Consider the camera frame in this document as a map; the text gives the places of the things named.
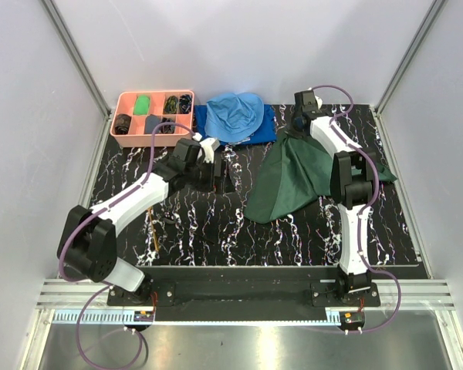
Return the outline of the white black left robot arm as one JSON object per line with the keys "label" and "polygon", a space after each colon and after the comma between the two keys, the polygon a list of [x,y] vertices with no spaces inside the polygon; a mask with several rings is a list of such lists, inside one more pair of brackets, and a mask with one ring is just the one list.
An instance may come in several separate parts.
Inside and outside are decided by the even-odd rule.
{"label": "white black left robot arm", "polygon": [[117,237],[142,213],[185,187],[205,193],[234,191],[219,146],[216,138],[180,139],[171,153],[151,160],[148,171],[114,197],[91,208],[71,209],[57,251],[62,278],[72,279],[65,272],[70,267],[84,279],[124,289],[135,305],[145,304],[151,286],[142,270],[118,256]]}

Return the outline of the dark green cloth napkin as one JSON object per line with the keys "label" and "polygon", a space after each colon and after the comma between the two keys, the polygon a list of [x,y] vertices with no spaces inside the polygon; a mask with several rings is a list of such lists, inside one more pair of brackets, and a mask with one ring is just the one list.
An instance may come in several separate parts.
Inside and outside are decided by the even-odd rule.
{"label": "dark green cloth napkin", "polygon": [[[376,155],[374,163],[380,183],[393,183],[397,179],[389,168],[377,162]],[[260,166],[245,206],[245,217],[266,224],[304,208],[321,196],[331,197],[332,165],[333,159],[315,139],[283,136]]]}

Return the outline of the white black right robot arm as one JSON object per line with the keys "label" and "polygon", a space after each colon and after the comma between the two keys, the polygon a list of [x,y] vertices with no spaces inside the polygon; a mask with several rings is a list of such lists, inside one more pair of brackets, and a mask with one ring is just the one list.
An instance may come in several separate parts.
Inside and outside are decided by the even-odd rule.
{"label": "white black right robot arm", "polygon": [[322,100],[313,90],[297,92],[294,99],[293,132],[308,133],[333,159],[330,194],[340,212],[343,242],[333,293],[339,303],[356,305],[371,288],[367,227],[380,184],[375,152],[355,143],[334,117],[322,113]]}

